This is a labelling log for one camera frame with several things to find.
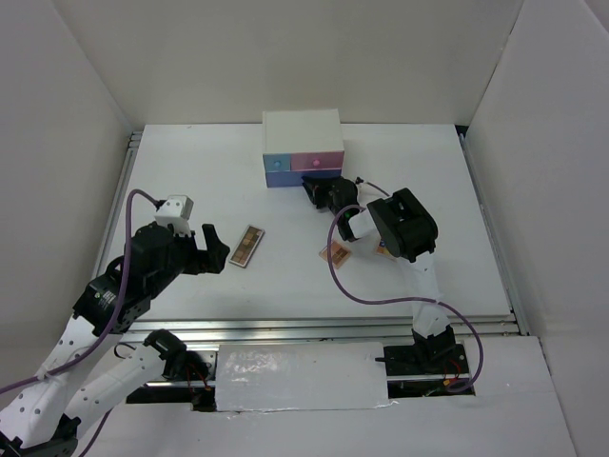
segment white panel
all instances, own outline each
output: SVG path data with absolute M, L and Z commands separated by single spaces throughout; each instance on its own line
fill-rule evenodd
M 191 412 L 187 405 L 119 406 L 88 455 L 575 457 L 556 394 L 525 387 L 539 378 L 530 364 L 543 367 L 540 352 L 530 353 L 537 340 L 490 340 L 483 339 L 486 355 L 497 363 L 482 372 L 481 381 L 500 387 L 522 361 L 522 389 L 341 411 L 235 414 Z
M 529 0 L 467 137 L 582 456 L 609 448 L 607 75 L 609 34 L 582 0 Z
M 434 254 L 443 298 L 472 316 L 506 316 L 501 278 L 478 201 L 452 126 L 343 126 L 344 176 L 362 176 L 395 191 L 410 188 L 439 226 Z M 156 198 L 185 194 L 194 201 L 190 226 L 216 226 L 234 248 L 248 224 L 265 237 L 246 269 L 226 265 L 220 275 L 181 276 L 152 304 L 146 319 L 292 319 L 412 315 L 408 304 L 363 306 L 343 297 L 319 252 L 332 221 L 302 188 L 267 189 L 260 125 L 147 126 L 130 189 Z M 360 203 L 376 200 L 363 188 Z M 152 220 L 138 202 L 133 226 Z M 122 227 L 124 214 L 119 219 Z M 374 255 L 374 236 L 349 244 L 352 258 L 339 270 L 344 286 L 370 299 L 416 294 L 399 266 Z M 109 259 L 121 255 L 117 230 Z
M 265 111 L 263 136 L 265 154 L 344 150 L 337 109 Z
M 522 0 L 55 0 L 131 120 L 469 124 Z
M 54 345 L 89 279 L 126 134 L 50 2 L 0 2 L 0 62 L 0 346 Z
M 478 366 L 480 352 L 472 338 L 464 342 L 467 363 L 473 372 Z M 484 340 L 484 375 L 476 382 L 476 395 L 510 395 L 522 392 L 553 392 L 552 378 L 543 359 L 537 337 L 486 338 Z
M 383 345 L 220 346 L 219 411 L 371 409 L 389 405 Z

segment purple cable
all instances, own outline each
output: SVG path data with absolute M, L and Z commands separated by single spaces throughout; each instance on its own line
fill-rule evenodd
M 430 303 L 433 305 L 439 305 L 443 308 L 448 309 L 453 314 L 455 314 L 457 317 L 459 317 L 463 321 L 464 324 L 466 324 L 469 327 L 472 334 L 474 335 L 474 338 L 476 338 L 476 343 L 478 343 L 478 349 L 480 351 L 480 360 L 478 361 L 478 368 L 476 369 L 474 376 L 472 376 L 472 378 L 469 381 L 465 382 L 465 384 L 463 384 L 464 380 L 455 381 L 452 384 L 452 386 L 447 387 L 446 390 L 451 393 L 459 393 L 459 392 L 463 392 L 463 391 L 468 390 L 469 388 L 473 387 L 474 383 L 478 380 L 478 378 L 480 377 L 480 373 L 482 372 L 482 365 L 484 363 L 484 349 L 482 348 L 482 341 L 480 339 L 480 335 L 476 332 L 476 329 L 474 328 L 474 326 L 472 326 L 472 324 L 467 320 L 467 318 L 465 316 L 463 316 L 460 312 L 458 312 L 456 309 L 454 309 L 453 307 L 451 307 L 450 305 L 448 305 L 444 302 L 434 300 L 432 298 L 425 298 L 425 297 L 390 298 L 387 300 L 364 300 L 362 298 L 356 297 L 355 295 L 352 295 L 343 287 L 343 285 L 339 281 L 338 276 L 336 275 L 336 271 L 334 270 L 334 265 L 332 264 L 332 235 L 334 234 L 334 229 L 336 228 L 336 225 L 338 224 L 341 216 L 345 212 L 349 211 L 350 209 L 359 209 L 360 211 L 365 211 L 365 208 L 362 208 L 358 205 L 349 205 L 347 207 L 344 207 L 334 217 L 334 220 L 332 221 L 332 225 L 330 226 L 330 232 L 327 234 L 327 264 L 330 267 L 330 274 L 332 275 L 332 279 L 334 280 L 334 283 L 336 284 L 336 286 L 347 298 L 350 298 L 354 302 L 361 303 L 362 305 L 388 305 L 391 303 L 400 303 L 400 302 L 423 302 L 423 303 Z
M 89 452 L 91 450 L 91 448 L 97 441 L 97 437 L 102 432 L 102 428 L 104 428 L 104 425 L 106 424 L 106 421 L 108 420 L 108 416 L 110 415 L 111 412 L 112 412 L 112 410 L 110 410 L 106 414 L 104 414 L 104 417 L 102 417 L 102 422 L 99 423 L 99 426 L 97 426 L 95 433 L 93 433 L 93 436 L 91 437 L 91 441 L 88 442 L 87 447 L 85 447 L 85 449 L 80 453 L 80 455 L 78 457 L 85 457 L 87 455 L 87 452 Z
M 109 335 L 109 333 L 112 331 L 118 321 L 118 316 L 121 313 L 121 309 L 123 308 L 123 304 L 125 302 L 125 294 L 127 293 L 127 281 L 129 277 L 129 265 L 131 261 L 131 208 L 133 206 L 133 197 L 135 195 L 142 195 L 143 197 L 148 199 L 149 202 L 152 203 L 152 205 L 156 206 L 158 203 L 157 200 L 152 198 L 143 190 L 139 189 L 132 190 L 127 197 L 127 209 L 125 212 L 125 259 L 123 260 L 123 274 L 121 276 L 121 286 L 118 291 L 118 298 L 116 300 L 116 306 L 114 307 L 112 316 L 110 317 L 110 320 L 104 328 L 104 331 L 102 331 L 102 333 L 99 335 L 99 338 L 95 340 L 95 343 L 93 343 L 90 348 L 80 354 L 79 357 L 76 357 L 75 359 L 63 364 L 60 367 L 49 370 L 49 374 L 51 376 L 61 374 L 67 369 L 74 367 L 75 365 L 81 363 L 83 360 L 89 357 L 91 353 L 102 344 L 102 342 L 106 339 L 106 337 Z M 32 376 L 22 381 L 18 381 L 16 383 L 0 388 L 0 395 L 2 395 L 3 393 L 7 393 L 11 390 L 15 390 L 16 388 L 25 387 L 36 382 L 38 382 L 38 378 L 36 376 Z
M 390 197 L 390 196 L 391 196 L 391 195 L 389 195 L 389 193 L 388 193 L 388 192 L 385 192 L 383 189 L 381 189 L 381 188 L 380 188 L 379 186 L 377 186 L 376 184 L 372 184 L 372 183 L 371 183 L 371 182 L 369 182 L 369 181 L 364 181 L 363 183 L 364 183 L 364 184 L 368 184 L 370 187 L 372 187 L 372 188 L 374 188 L 374 189 L 378 190 L 378 191 L 379 191 L 381 194 L 383 194 L 385 197 Z

